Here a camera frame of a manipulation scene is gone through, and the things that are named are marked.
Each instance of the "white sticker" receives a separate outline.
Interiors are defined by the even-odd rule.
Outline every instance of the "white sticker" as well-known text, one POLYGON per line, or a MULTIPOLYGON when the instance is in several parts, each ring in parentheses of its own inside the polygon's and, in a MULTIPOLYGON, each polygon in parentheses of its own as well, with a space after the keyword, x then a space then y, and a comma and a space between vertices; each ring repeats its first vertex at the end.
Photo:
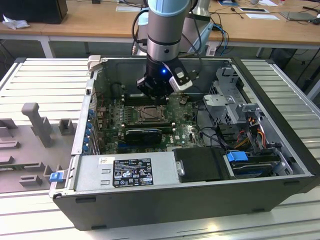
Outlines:
POLYGON ((1 171, 13 171, 14 169, 11 167, 4 167, 4 168, 0 168, 0 172, 1 171))
POLYGON ((113 164, 114 160, 114 156, 99 157, 99 164, 113 164))

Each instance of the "warning label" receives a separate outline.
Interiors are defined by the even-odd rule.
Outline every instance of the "warning label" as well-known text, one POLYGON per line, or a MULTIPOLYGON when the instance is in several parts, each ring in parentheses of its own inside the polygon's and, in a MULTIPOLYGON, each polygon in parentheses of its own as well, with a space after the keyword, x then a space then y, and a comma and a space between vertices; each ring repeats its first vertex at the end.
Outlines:
POLYGON ((115 160, 113 181, 115 188, 153 185, 151 159, 115 160))

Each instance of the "black cable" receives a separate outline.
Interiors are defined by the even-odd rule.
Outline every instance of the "black cable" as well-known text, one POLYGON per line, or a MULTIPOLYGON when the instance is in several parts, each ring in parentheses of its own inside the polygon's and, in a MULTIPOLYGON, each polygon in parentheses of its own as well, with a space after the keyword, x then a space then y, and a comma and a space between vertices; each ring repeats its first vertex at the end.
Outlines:
POLYGON ((194 15, 194 13, 192 11, 191 11, 191 14, 192 14, 193 22, 194 22, 194 25, 195 25, 196 33, 197 33, 198 39, 199 39, 199 48, 195 49, 195 46, 182 33, 182 36, 184 36, 184 38, 187 40, 187 42, 189 42, 189 44, 191 46, 193 46, 192 48, 193 48, 194 52, 179 55, 178 58, 186 58, 186 57, 189 57, 189 56, 192 56, 192 55, 195 55, 195 54, 198 55, 198 53, 200 52, 200 50, 202 48, 202 39, 201 39, 201 35, 200 35, 198 24, 197 24, 197 20, 196 20, 195 15, 194 15))
POLYGON ((235 49, 234 46, 230 47, 230 48, 229 48, 229 51, 223 52, 223 54, 231 53, 231 52, 233 51, 233 49, 235 49))
POLYGON ((298 77, 298 79, 295 82, 295 85, 298 84, 299 80, 301 79, 302 75, 305 73, 305 71, 307 70, 307 68, 310 66, 310 64, 312 63, 312 61, 315 59, 315 57, 317 56, 318 52, 320 51, 320 47, 319 49, 316 51, 316 53, 314 54, 313 58, 311 59, 311 61, 307 64, 307 66, 305 66, 305 68, 303 69, 303 71, 301 72, 300 76, 298 77))
POLYGON ((222 29, 222 31, 220 31, 221 32, 221 34, 222 34, 222 40, 221 40, 221 42, 220 42, 220 44, 219 44, 219 46, 216 48, 216 51, 218 52, 218 50, 219 50, 219 48, 222 46, 222 43, 224 42, 224 33, 226 33, 226 35, 227 35, 227 42, 226 42, 226 45, 225 45, 225 48, 223 49, 223 51, 221 52, 221 56, 225 53, 225 50, 227 49, 227 47, 228 47, 228 44, 229 44, 229 33, 226 31, 226 30, 224 30, 224 26, 222 25, 222 21, 221 21, 221 17, 220 17, 220 14, 221 13, 217 13, 217 12, 211 12, 210 13, 210 15, 213 15, 213 14, 217 14, 218 15, 218 17, 219 17, 219 22, 220 22, 220 27, 221 27, 221 29, 222 29))
POLYGON ((196 0, 196 1, 194 2, 193 6, 192 6, 191 9, 190 9, 190 12, 192 12, 192 11, 195 9, 195 7, 197 6, 198 2, 199 2, 199 0, 196 0))
POLYGON ((299 54, 294 53, 294 54, 291 55, 289 52, 287 52, 286 50, 284 50, 284 52, 285 52, 286 54, 288 54, 288 56, 290 56, 290 58, 293 58, 294 60, 296 60, 296 61, 298 61, 298 62, 301 62, 301 63, 309 62, 309 61, 311 61, 311 59, 309 59, 309 60, 301 60, 301 59, 295 58, 294 56, 295 56, 295 55, 301 56, 301 55, 305 54, 307 51, 309 51, 309 49, 308 49, 308 50, 305 50, 303 53, 299 53, 299 54))
POLYGON ((11 52, 9 52, 9 50, 5 47, 5 45, 3 45, 3 43, 0 41, 0 45, 3 47, 3 49, 10 55, 10 57, 13 60, 16 60, 16 58, 11 54, 11 52))
POLYGON ((7 65, 8 67, 11 67, 11 65, 9 63, 6 63, 4 61, 0 61, 0 64, 4 64, 4 65, 7 65))
POLYGON ((149 9, 145 9, 140 11, 134 18, 133 23, 132 23, 132 27, 131 27, 131 36, 134 40, 135 43, 137 43, 138 48, 140 49, 141 52, 144 52, 145 54, 147 53, 147 50, 145 50, 143 47, 140 47, 139 43, 138 43, 138 36, 135 36, 135 26, 136 26, 136 22, 138 20, 138 18, 141 16, 141 14, 143 13, 147 13, 149 12, 149 9))
POLYGON ((128 5, 128 6, 131 6, 131 7, 135 7, 135 8, 147 8, 148 7, 148 4, 146 4, 146 2, 145 1, 143 1, 144 2, 144 5, 142 5, 142 4, 136 4, 136 3, 132 3, 132 2, 129 2, 129 1, 127 1, 127 0, 120 0, 119 1, 119 3, 120 4, 126 4, 126 5, 128 5))
POLYGON ((197 52, 199 53, 200 50, 201 50, 201 48, 202 48, 202 39, 201 39, 199 27, 198 27, 197 20, 196 20, 196 17, 195 17, 195 15, 194 15, 194 12, 191 11, 191 13, 192 13, 193 22, 194 22, 195 29, 196 29, 196 34, 198 35, 198 39, 199 39, 199 48, 198 48, 198 50, 197 50, 197 52))
MULTIPOLYGON (((220 27, 221 27, 221 29, 222 29, 222 25, 221 25, 221 18, 220 18, 220 16, 219 16, 219 21, 220 21, 220 27)), ((222 40, 221 40, 221 42, 220 42, 220 44, 219 44, 219 46, 216 48, 216 51, 218 51, 218 49, 222 46, 222 43, 224 42, 224 39, 225 39, 225 35, 224 35, 224 33, 222 32, 222 31, 220 31, 220 33, 221 33, 221 35, 222 35, 222 40)))
POLYGON ((238 14, 240 16, 241 19, 245 19, 243 16, 241 16, 241 14, 239 14, 236 9, 234 7, 230 8, 232 12, 235 12, 236 14, 238 14))
POLYGON ((202 131, 202 130, 207 129, 207 128, 210 128, 210 129, 216 131, 216 130, 217 130, 216 127, 214 127, 214 126, 212 126, 212 127, 203 127, 203 128, 200 128, 200 127, 199 127, 199 124, 198 124, 198 113, 199 113, 200 105, 201 105, 202 103, 204 104, 204 107, 205 107, 206 111, 209 113, 210 119, 213 119, 213 116, 212 116, 211 113, 209 112, 206 104, 204 103, 204 100, 202 99, 201 102, 200 102, 199 105, 198 105, 198 109, 196 110, 196 114, 195 114, 195 126, 196 126, 196 128, 199 130, 199 132, 202 132, 202 134, 203 134, 204 136, 206 136, 207 138, 209 138, 210 140, 216 141, 217 143, 223 145, 226 149, 233 150, 234 148, 231 147, 230 145, 228 145, 221 137, 218 136, 218 137, 217 137, 218 139, 215 139, 214 137, 212 137, 212 136, 210 136, 210 135, 208 135, 208 134, 206 134, 205 132, 202 131))
POLYGON ((199 59, 199 63, 200 63, 200 66, 199 66, 199 69, 198 69, 198 72, 197 72, 197 75, 200 74, 201 70, 202 70, 202 66, 203 66, 203 63, 202 63, 202 58, 199 54, 199 51, 196 50, 195 46, 190 42, 190 40, 182 33, 182 37, 188 42, 188 44, 191 46, 191 48, 194 50, 196 56, 198 57, 199 59))
POLYGON ((307 49, 307 50, 305 50, 303 53, 299 53, 299 54, 297 54, 297 53, 295 53, 295 54, 293 54, 293 55, 297 55, 297 56, 300 56, 300 55, 303 55, 303 54, 305 54, 306 52, 308 52, 309 51, 309 49, 307 49))

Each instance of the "blue tab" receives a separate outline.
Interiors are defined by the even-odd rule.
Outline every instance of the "blue tab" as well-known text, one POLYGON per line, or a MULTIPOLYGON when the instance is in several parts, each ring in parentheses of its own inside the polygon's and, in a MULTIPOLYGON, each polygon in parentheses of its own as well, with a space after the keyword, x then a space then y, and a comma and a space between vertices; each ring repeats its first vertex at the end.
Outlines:
POLYGON ((53 183, 53 182, 63 182, 64 181, 63 176, 64 176, 63 172, 53 172, 50 175, 49 181, 51 183, 53 183))
POLYGON ((89 138, 84 137, 84 138, 83 138, 83 142, 86 143, 86 144, 88 144, 88 143, 89 143, 89 138))
POLYGON ((226 157, 229 162, 248 161, 248 157, 244 151, 231 151, 226 155, 226 157))
POLYGON ((91 131, 89 131, 89 130, 87 129, 87 130, 84 131, 84 134, 87 135, 87 136, 90 136, 91 131))
POLYGON ((84 146, 82 146, 82 150, 85 151, 85 152, 87 152, 87 151, 89 150, 89 147, 86 146, 86 145, 84 145, 84 146))

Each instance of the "cable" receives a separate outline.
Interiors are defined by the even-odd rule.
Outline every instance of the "cable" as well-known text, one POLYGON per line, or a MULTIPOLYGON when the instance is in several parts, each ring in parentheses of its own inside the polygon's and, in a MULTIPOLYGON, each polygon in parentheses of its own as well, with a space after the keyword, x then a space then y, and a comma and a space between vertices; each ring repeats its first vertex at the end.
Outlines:
POLYGON ((311 11, 311 9, 307 9, 307 10, 299 11, 299 13, 304 13, 304 12, 308 12, 308 11, 311 11))
POLYGON ((192 18, 193 18, 193 22, 194 22, 194 25, 195 25, 196 33, 198 34, 199 48, 198 48, 197 52, 199 53, 200 50, 201 50, 201 48, 202 48, 202 39, 201 39, 199 27, 198 27, 197 20, 196 20, 196 17, 195 17, 195 15, 194 15, 194 12, 191 11, 191 13, 192 13, 192 18))
POLYGON ((313 58, 310 60, 310 62, 307 64, 307 66, 305 66, 305 68, 303 69, 303 71, 301 72, 300 76, 298 77, 298 79, 295 82, 295 85, 298 84, 299 80, 301 79, 302 75, 305 73, 305 71, 307 70, 307 68, 310 66, 310 64, 312 63, 312 61, 315 59, 315 57, 317 56, 318 52, 320 51, 320 47, 319 49, 316 51, 316 53, 314 54, 313 58))
MULTIPOLYGON (((67 0, 67 1, 75 1, 75 2, 78 2, 78 3, 81 3, 81 2, 88 2, 88 1, 92 1, 92 0, 67 0)), ((108 0, 100 0, 100 2, 106 2, 106 3, 114 3, 114 4, 117 4, 118 2, 117 1, 108 1, 108 0)))
MULTIPOLYGON (((221 17, 220 17, 220 15, 219 15, 219 13, 215 13, 215 14, 217 14, 217 15, 218 15, 218 17, 219 17, 219 21, 220 21, 220 26, 222 27, 222 24, 221 24, 221 17)), ((211 18, 211 20, 212 20, 213 24, 215 24, 215 26, 216 26, 216 23, 215 23, 215 21, 213 20, 212 16, 211 16, 210 18, 211 18)), ((221 31, 221 30, 220 30, 220 32, 221 32, 221 35, 222 35, 222 40, 221 40, 221 42, 220 42, 219 46, 216 48, 216 51, 218 51, 218 49, 222 46, 222 43, 224 42, 224 38, 225 38, 225 34, 224 34, 224 32, 223 32, 223 31, 221 31)))
POLYGON ((145 4, 145 5, 136 4, 136 3, 128 2, 127 0, 119 0, 119 3, 120 3, 120 4, 121 4, 121 3, 124 3, 124 4, 126 4, 126 5, 131 6, 131 7, 143 8, 143 9, 148 7, 147 4, 145 4))
POLYGON ((11 52, 9 52, 9 50, 5 47, 5 45, 3 45, 3 43, 0 41, 0 45, 3 47, 3 49, 10 55, 10 57, 13 60, 16 60, 16 58, 11 54, 11 52))
POLYGON ((138 40, 137 40, 137 37, 138 37, 138 36, 135 36, 135 26, 136 26, 136 22, 137 22, 138 18, 139 18, 143 13, 147 13, 147 12, 149 12, 149 9, 145 9, 145 10, 140 11, 140 12, 135 16, 135 18, 134 18, 134 20, 133 20, 133 23, 132 23, 132 27, 131 27, 131 36, 132 36, 134 42, 137 43, 137 46, 138 46, 138 48, 140 49, 140 51, 141 51, 141 52, 144 52, 145 54, 147 53, 147 50, 144 49, 143 47, 141 47, 141 46, 139 45, 138 40))
POLYGON ((285 50, 285 53, 288 54, 288 55, 290 56, 290 58, 293 58, 293 59, 296 60, 296 61, 305 63, 305 62, 311 61, 311 59, 309 59, 309 60, 301 60, 301 59, 295 58, 294 55, 301 56, 301 55, 305 54, 307 51, 309 51, 309 49, 306 50, 306 51, 304 51, 303 53, 299 53, 299 54, 294 53, 294 54, 291 55, 290 53, 288 53, 288 52, 285 50))
POLYGON ((2 52, 2 54, 4 55, 4 67, 5 67, 5 69, 6 70, 9 70, 8 68, 7 68, 7 55, 4 53, 4 51, 0 48, 0 51, 2 52))
POLYGON ((223 47, 223 50, 222 50, 222 52, 220 54, 220 56, 222 56, 225 53, 225 50, 226 50, 226 48, 228 47, 228 44, 229 44, 229 33, 227 31, 225 31, 224 28, 223 28, 221 17, 220 17, 220 13, 211 12, 210 15, 212 15, 212 14, 217 14, 218 17, 219 17, 219 22, 220 22, 220 26, 221 27, 219 27, 217 25, 215 25, 215 27, 218 28, 221 31, 222 40, 221 40, 221 42, 220 42, 220 44, 219 44, 219 46, 217 47, 216 50, 218 51, 218 49, 222 46, 222 43, 224 42, 224 47, 223 47))
POLYGON ((196 50, 195 46, 190 42, 190 40, 183 33, 182 33, 182 37, 189 43, 189 45, 192 47, 192 49, 194 50, 195 54, 199 58, 200 66, 199 66, 199 70, 197 72, 197 75, 199 75, 201 70, 202 70, 202 66, 203 66, 202 58, 201 58, 201 56, 199 54, 199 51, 196 50))
POLYGON ((187 39, 186 36, 184 36, 184 34, 182 33, 182 36, 187 40, 187 42, 189 42, 189 44, 191 45, 191 47, 193 48, 194 52, 192 53, 187 53, 187 54, 182 54, 180 56, 178 56, 179 58, 185 58, 185 57, 189 57, 189 56, 192 56, 194 54, 198 54, 202 48, 202 39, 201 39, 201 35, 200 35, 200 31, 199 31, 199 27, 198 27, 198 24, 197 24, 197 20, 195 18, 195 15, 194 13, 191 11, 191 14, 192 14, 192 18, 193 18, 193 22, 194 22, 194 25, 195 25, 195 29, 196 29, 196 33, 198 35, 198 39, 199 39, 199 48, 198 49, 195 49, 195 47, 193 46, 193 44, 187 39))
POLYGON ((306 52, 308 52, 309 51, 309 49, 307 49, 307 50, 305 50, 303 53, 299 53, 299 54, 297 54, 297 53, 295 53, 295 54, 293 54, 293 55, 297 55, 297 56, 300 56, 300 55, 303 55, 303 54, 305 54, 306 52))
POLYGON ((241 14, 239 14, 236 9, 234 7, 230 8, 232 12, 235 12, 236 14, 238 14, 240 16, 241 19, 245 19, 243 16, 241 16, 241 14))

